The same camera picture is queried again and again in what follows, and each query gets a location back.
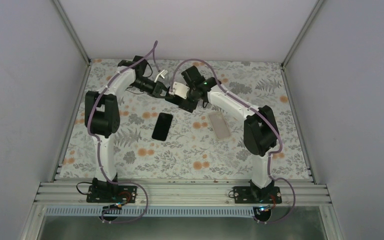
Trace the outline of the cream phone case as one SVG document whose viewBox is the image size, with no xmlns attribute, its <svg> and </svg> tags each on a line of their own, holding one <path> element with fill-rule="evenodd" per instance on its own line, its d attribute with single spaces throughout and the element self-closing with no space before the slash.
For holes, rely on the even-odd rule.
<svg viewBox="0 0 384 240">
<path fill-rule="evenodd" d="M 217 140 L 231 137 L 231 131 L 221 111 L 210 112 L 208 118 Z"/>
</svg>

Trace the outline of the black smartphone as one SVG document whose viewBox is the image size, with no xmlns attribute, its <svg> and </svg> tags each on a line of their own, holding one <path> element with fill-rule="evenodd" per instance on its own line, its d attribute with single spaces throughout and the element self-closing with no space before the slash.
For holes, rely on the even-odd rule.
<svg viewBox="0 0 384 240">
<path fill-rule="evenodd" d="M 173 118 L 172 114 L 159 113 L 151 138 L 162 142 L 166 141 Z"/>
</svg>

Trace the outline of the phone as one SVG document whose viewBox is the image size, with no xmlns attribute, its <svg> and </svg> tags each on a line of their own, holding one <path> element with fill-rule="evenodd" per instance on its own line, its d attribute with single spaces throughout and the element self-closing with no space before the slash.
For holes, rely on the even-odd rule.
<svg viewBox="0 0 384 240">
<path fill-rule="evenodd" d="M 169 103 L 172 103 L 178 107 L 180 107 L 183 103 L 183 101 L 185 100 L 184 98 L 180 97 L 180 96 L 177 96 L 177 95 L 166 95 L 164 97 L 164 99 L 169 102 Z"/>
</svg>

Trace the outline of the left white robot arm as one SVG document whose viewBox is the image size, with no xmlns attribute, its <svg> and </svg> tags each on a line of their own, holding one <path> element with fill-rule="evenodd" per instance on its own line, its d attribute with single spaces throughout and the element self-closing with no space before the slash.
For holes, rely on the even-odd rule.
<svg viewBox="0 0 384 240">
<path fill-rule="evenodd" d="M 85 126 L 91 135 L 96 152 L 96 172 L 86 194 L 88 203 L 114 203 L 130 196 L 117 185 L 115 165 L 115 133 L 120 127 L 119 98 L 134 87 L 154 98 L 169 97 L 168 88 L 160 81 L 145 76 L 148 62 L 142 56 L 122 60 L 115 75 L 106 86 L 85 94 Z"/>
</svg>

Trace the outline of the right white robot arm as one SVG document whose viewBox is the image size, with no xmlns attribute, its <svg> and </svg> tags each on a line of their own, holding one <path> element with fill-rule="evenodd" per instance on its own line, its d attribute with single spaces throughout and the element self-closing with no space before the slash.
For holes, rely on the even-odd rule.
<svg viewBox="0 0 384 240">
<path fill-rule="evenodd" d="M 184 70 L 181 75 L 189 87 L 186 94 L 188 101 L 203 100 L 243 121 L 243 143 L 252 154 L 250 195 L 254 202 L 264 203 L 275 186 L 269 175 L 268 154 L 276 147 L 279 137 L 273 110 L 267 105 L 257 107 L 245 102 L 226 90 L 214 77 L 205 79 L 195 66 Z"/>
</svg>

